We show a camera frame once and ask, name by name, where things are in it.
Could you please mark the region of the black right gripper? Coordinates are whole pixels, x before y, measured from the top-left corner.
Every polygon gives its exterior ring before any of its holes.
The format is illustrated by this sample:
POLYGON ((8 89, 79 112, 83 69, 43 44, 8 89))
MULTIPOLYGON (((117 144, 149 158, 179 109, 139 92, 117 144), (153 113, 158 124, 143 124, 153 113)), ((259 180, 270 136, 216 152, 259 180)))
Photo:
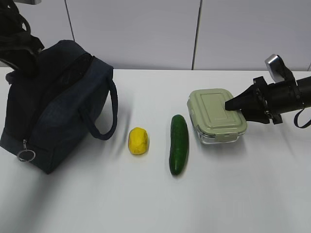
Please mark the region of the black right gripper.
POLYGON ((311 78, 267 84, 263 77, 253 80, 253 85, 238 96, 225 102, 228 111, 241 110, 246 121, 269 124, 282 123, 281 114, 298 111, 299 115, 311 106, 311 78))

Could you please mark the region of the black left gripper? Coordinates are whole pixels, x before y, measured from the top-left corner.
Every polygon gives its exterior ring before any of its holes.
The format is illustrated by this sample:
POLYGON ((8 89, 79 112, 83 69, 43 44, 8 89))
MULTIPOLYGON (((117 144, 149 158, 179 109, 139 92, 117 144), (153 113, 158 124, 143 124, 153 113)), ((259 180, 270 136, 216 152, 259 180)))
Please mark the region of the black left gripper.
POLYGON ((44 49, 13 0, 0 2, 0 61, 28 77, 39 73, 37 56, 44 49))

